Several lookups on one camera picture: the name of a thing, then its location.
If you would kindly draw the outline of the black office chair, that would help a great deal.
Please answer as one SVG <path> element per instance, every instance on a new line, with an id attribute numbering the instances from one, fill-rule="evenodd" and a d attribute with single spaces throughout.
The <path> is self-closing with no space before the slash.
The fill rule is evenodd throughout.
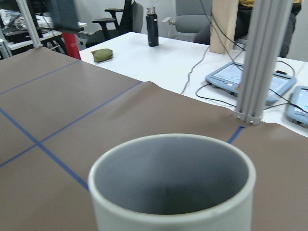
<path id="1" fill-rule="evenodd" d="M 89 37 L 86 48 L 129 32 L 141 33 L 144 9 L 135 0 L 126 0 L 122 9 L 107 8 L 104 11 L 109 13 L 110 17 L 92 20 L 92 23 L 100 25 L 101 29 Z"/>

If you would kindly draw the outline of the seated person black trousers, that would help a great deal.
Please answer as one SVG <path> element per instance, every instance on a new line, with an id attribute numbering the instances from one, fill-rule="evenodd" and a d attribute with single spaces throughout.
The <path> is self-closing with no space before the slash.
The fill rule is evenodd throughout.
<path id="1" fill-rule="evenodd" d="M 274 55 L 285 58 L 301 4 L 301 0 L 238 1 L 234 39 L 247 35 L 249 52 L 254 49 L 254 42 L 262 57 L 268 49 L 271 59 Z"/>

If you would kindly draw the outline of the aluminium frame post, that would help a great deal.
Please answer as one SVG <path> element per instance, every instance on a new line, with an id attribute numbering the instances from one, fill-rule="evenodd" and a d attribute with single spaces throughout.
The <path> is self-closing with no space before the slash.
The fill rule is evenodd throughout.
<path id="1" fill-rule="evenodd" d="M 270 52 L 265 49 L 265 57 L 260 55 L 260 48 L 253 42 L 253 50 L 248 51 L 244 59 L 242 81 L 234 111 L 235 118 L 259 125 L 263 115 L 263 107 L 269 91 L 277 56 L 270 58 Z"/>

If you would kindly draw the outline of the grey office chair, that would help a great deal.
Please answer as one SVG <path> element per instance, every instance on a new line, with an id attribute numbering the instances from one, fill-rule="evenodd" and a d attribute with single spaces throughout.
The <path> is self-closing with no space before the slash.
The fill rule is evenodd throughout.
<path id="1" fill-rule="evenodd" d="M 210 44 L 211 0 L 177 0 L 176 17 L 166 17 L 162 23 L 169 24 L 168 37 L 194 43 Z"/>

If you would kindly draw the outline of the green bean bag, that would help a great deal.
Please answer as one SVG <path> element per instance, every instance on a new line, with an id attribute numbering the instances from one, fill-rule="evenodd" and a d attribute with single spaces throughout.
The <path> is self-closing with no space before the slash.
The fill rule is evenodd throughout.
<path id="1" fill-rule="evenodd" d="M 91 54 L 96 63 L 107 61 L 113 57 L 113 51 L 111 49 L 99 49 L 92 51 Z"/>

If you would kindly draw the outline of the red fire extinguisher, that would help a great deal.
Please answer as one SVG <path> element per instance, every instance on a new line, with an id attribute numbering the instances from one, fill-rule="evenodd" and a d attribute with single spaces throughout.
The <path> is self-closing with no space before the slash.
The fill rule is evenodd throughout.
<path id="1" fill-rule="evenodd" d="M 78 49 L 77 39 L 76 39 L 75 34 L 63 32 L 62 36 L 64 38 L 64 43 L 65 43 L 65 47 L 66 47 L 68 55 L 70 57 L 80 60 L 81 57 L 79 54 L 79 49 Z"/>

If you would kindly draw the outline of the wooden board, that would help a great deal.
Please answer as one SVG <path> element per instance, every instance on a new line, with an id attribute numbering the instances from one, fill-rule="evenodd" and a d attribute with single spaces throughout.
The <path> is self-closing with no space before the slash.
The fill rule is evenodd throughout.
<path id="1" fill-rule="evenodd" d="M 238 0 L 212 1 L 210 51 L 226 54 L 233 49 Z"/>

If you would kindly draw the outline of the black thermos bottle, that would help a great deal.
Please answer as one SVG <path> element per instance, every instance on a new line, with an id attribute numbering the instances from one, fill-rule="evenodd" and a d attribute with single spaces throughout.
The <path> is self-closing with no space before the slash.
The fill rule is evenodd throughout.
<path id="1" fill-rule="evenodd" d="M 146 15 L 147 33 L 148 33 L 148 45 L 155 47 L 159 45 L 158 35 L 158 20 L 154 6 L 147 7 Z"/>

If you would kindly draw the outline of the white ribbed cup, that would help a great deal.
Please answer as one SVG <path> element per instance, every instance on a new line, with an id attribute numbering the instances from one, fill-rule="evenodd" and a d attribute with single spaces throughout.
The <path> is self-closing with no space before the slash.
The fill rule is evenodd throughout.
<path id="1" fill-rule="evenodd" d="M 243 151 L 194 134 L 125 142 L 88 176 L 101 231 L 249 231 L 255 183 Z"/>

